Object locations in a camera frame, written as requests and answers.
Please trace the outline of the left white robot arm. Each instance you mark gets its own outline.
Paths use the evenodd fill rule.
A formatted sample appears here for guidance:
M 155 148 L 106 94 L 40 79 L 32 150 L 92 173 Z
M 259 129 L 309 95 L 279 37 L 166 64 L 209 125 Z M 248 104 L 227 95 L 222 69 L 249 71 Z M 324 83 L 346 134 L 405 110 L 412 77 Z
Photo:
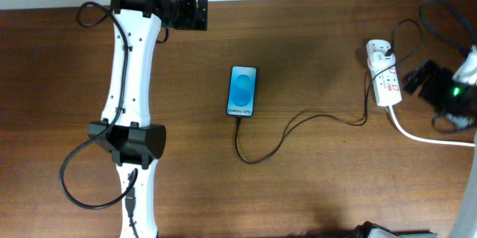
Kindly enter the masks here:
M 151 124 L 149 91 L 154 49 L 161 30 L 207 29 L 207 0 L 110 0 L 115 44 L 108 99 L 88 135 L 110 153 L 119 174 L 121 237 L 157 237 L 154 174 L 166 141 Z

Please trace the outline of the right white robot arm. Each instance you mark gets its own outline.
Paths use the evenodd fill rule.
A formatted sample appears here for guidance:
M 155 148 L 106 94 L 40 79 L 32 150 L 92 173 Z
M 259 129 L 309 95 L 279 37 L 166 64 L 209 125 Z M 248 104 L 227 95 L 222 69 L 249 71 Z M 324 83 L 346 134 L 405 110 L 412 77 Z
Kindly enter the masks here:
M 476 128 L 476 46 L 456 72 L 426 61 L 403 78 L 404 91 L 428 102 L 437 113 L 432 124 L 445 119 L 456 131 Z M 458 217 L 449 234 L 455 238 L 476 236 L 476 156 Z

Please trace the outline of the blue Galaxy smartphone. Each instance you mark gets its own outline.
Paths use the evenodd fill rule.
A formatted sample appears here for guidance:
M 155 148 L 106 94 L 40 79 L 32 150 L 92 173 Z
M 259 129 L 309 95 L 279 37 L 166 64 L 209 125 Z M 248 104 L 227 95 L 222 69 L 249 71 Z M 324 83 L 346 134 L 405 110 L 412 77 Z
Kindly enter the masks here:
M 227 100 L 227 115 L 253 115 L 257 68 L 234 66 L 230 76 L 230 89 Z

